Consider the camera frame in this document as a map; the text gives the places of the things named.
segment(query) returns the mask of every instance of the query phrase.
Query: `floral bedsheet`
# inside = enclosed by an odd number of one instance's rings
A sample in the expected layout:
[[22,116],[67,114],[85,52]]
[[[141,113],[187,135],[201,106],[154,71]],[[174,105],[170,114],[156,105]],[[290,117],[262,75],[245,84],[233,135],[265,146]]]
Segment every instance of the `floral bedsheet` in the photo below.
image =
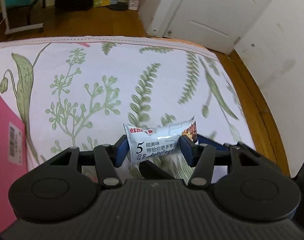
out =
[[[215,54],[180,42],[54,37],[0,43],[0,94],[26,125],[29,169],[65,148],[114,144],[123,123],[156,127],[195,116],[197,132],[254,148],[240,101]],[[182,154],[152,161],[185,181]],[[93,168],[83,172],[95,179]],[[124,180],[141,178],[126,158]]]

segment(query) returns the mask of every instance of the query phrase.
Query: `door panel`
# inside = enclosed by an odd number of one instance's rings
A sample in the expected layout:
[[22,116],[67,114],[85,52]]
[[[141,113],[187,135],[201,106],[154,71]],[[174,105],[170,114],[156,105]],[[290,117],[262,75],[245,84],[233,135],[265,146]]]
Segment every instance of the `door panel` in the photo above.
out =
[[246,32],[267,1],[183,0],[165,36],[229,53],[233,42]]

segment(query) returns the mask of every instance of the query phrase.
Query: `green leaf pattern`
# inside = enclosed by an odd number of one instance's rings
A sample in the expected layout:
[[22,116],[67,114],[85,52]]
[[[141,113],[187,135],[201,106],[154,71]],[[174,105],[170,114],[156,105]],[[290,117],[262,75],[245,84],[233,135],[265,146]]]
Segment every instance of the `green leaf pattern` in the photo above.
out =
[[165,113],[164,117],[161,117],[162,126],[167,126],[170,123],[173,123],[173,121],[176,121],[174,115],[168,115],[167,113]]
[[156,73],[160,66],[160,63],[154,63],[151,66],[148,66],[147,70],[144,70],[143,74],[140,75],[138,86],[135,87],[137,95],[132,95],[134,103],[130,103],[130,108],[135,115],[130,112],[128,114],[128,119],[130,123],[136,127],[146,128],[147,126],[142,123],[150,120],[150,116],[145,112],[150,111],[151,106],[145,103],[151,101],[149,95],[152,91],[150,88],[153,88],[152,83],[154,82],[154,79],[157,78]]
[[226,78],[226,76],[222,73],[222,75],[224,76],[224,79],[226,81],[226,83],[228,84],[227,85],[227,89],[232,93],[233,95],[233,100],[234,100],[234,103],[236,103],[236,105],[239,107],[240,109],[240,113],[242,115],[242,117],[244,118],[245,120],[245,116],[244,116],[244,113],[243,113],[243,109],[242,109],[242,106],[241,106],[241,102],[239,100],[239,97],[237,96],[236,94],[236,91],[234,90],[234,88],[232,87],[232,85],[230,84],[230,82],[228,81],[228,79]]
[[115,42],[103,42],[102,43],[102,51],[105,55],[108,55],[113,47],[116,47]]
[[143,47],[139,50],[140,53],[143,53],[145,51],[154,51],[154,52],[158,52],[158,53],[168,53],[170,51],[172,51],[173,49],[171,48],[167,48],[167,47],[155,47],[155,46],[147,46],[147,47]]
[[38,153],[32,142],[31,132],[30,132],[30,101],[31,101],[31,93],[32,93],[33,82],[34,82],[34,67],[36,65],[37,60],[39,59],[40,54],[49,45],[51,45],[51,43],[45,45],[43,47],[43,49],[41,49],[39,51],[33,65],[23,55],[20,55],[17,53],[12,53],[11,54],[12,59],[15,61],[15,64],[18,69],[19,80],[17,82],[17,86],[15,87],[13,73],[10,69],[7,69],[4,72],[3,78],[0,83],[0,92],[1,92],[1,94],[3,94],[8,90],[9,81],[5,77],[5,75],[7,73],[9,73],[10,77],[11,77],[13,93],[16,98],[16,104],[18,107],[18,111],[19,111],[20,117],[25,125],[27,143],[30,146],[31,153],[38,164],[40,164],[39,158],[38,158]]
[[144,179],[143,176],[141,175],[138,165],[135,165],[132,168],[129,168],[129,172],[132,175],[132,177],[135,179]]
[[183,179],[185,184],[188,184],[188,181],[194,171],[194,168],[191,168],[187,164],[182,154],[172,155],[171,161],[168,163],[168,167],[172,172],[172,176],[177,179]]
[[178,103],[180,105],[188,103],[196,92],[196,86],[199,81],[199,64],[197,62],[196,54],[191,51],[187,51],[187,79],[183,87],[183,94],[180,97]]
[[[72,140],[72,145],[76,146],[76,137],[83,129],[92,129],[93,123],[89,120],[92,115],[103,110],[105,115],[109,115],[111,112],[120,115],[120,111],[117,109],[117,106],[121,104],[121,101],[118,100],[120,93],[119,88],[113,87],[117,78],[114,76],[102,76],[103,85],[100,85],[98,82],[94,83],[93,86],[89,84],[84,85],[84,89],[90,97],[88,106],[86,107],[84,103],[74,102],[73,104],[68,101],[67,98],[62,100],[63,93],[69,94],[70,90],[67,87],[71,87],[73,79],[76,75],[82,73],[79,67],[74,71],[75,64],[82,64],[85,61],[86,53],[83,52],[83,49],[75,49],[71,51],[71,55],[66,60],[69,68],[65,75],[61,74],[60,76],[54,76],[54,82],[50,85],[52,95],[57,95],[58,101],[56,103],[52,102],[50,108],[46,109],[47,114],[51,114],[49,122],[52,124],[52,129],[56,130],[58,127],[61,129],[67,136]],[[96,97],[105,92],[105,101],[104,103],[96,102]],[[59,142],[55,140],[55,147],[51,148],[52,153],[60,152]],[[91,137],[88,137],[87,144],[82,143],[82,148],[84,150],[93,149],[95,144],[97,145],[97,139],[92,142]]]
[[209,89],[210,89],[209,96],[208,96],[208,99],[207,99],[207,103],[205,105],[203,105],[203,107],[202,107],[202,115],[205,118],[207,118],[207,116],[208,116],[208,107],[209,107],[209,103],[211,101],[211,95],[213,94],[215,96],[215,98],[217,99],[217,101],[218,101],[218,103],[220,105],[221,111],[222,111],[222,113],[224,115],[224,118],[225,118],[225,120],[227,121],[227,123],[229,125],[230,133],[233,136],[234,141],[236,141],[236,142],[241,141],[241,136],[240,136],[239,131],[236,129],[236,127],[234,125],[232,125],[230,123],[230,121],[228,120],[228,118],[227,118],[227,116],[226,116],[225,113],[227,113],[229,116],[231,116],[233,119],[236,119],[236,120],[238,120],[238,117],[232,112],[232,110],[228,107],[228,105],[224,101],[217,83],[215,82],[215,80],[211,76],[211,74],[209,73],[206,65],[204,64],[204,62],[202,61],[202,59],[200,57],[199,57],[199,60],[200,60],[202,66],[203,66],[203,68],[205,70],[205,77],[206,77],[206,80],[208,82]]
[[209,57],[204,57],[205,61],[209,64],[209,67],[212,68],[214,70],[214,73],[217,76],[220,76],[220,72],[218,71],[217,67],[216,67],[216,61],[209,58]]

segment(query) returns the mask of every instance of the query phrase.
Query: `bedsheet border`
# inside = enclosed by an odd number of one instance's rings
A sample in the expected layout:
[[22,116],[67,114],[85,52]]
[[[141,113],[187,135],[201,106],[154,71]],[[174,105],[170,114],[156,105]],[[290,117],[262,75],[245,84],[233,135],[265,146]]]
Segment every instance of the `bedsheet border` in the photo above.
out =
[[4,41],[0,42],[0,49],[8,46],[18,45],[35,45],[42,43],[92,43],[92,42],[115,42],[133,45],[161,46],[172,49],[188,50],[202,56],[209,57],[217,62],[220,62],[217,56],[204,47],[183,43],[181,41],[159,40],[151,38],[136,38],[124,36],[83,36],[83,37],[49,37],[49,38],[33,38],[26,40]]

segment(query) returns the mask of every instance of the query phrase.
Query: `black stand base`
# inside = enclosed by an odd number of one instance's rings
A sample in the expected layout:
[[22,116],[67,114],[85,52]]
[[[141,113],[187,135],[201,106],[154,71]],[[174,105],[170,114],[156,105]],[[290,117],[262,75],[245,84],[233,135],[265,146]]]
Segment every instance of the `black stand base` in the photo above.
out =
[[113,11],[126,11],[128,9],[128,4],[125,2],[118,2],[117,4],[111,4],[107,7]]

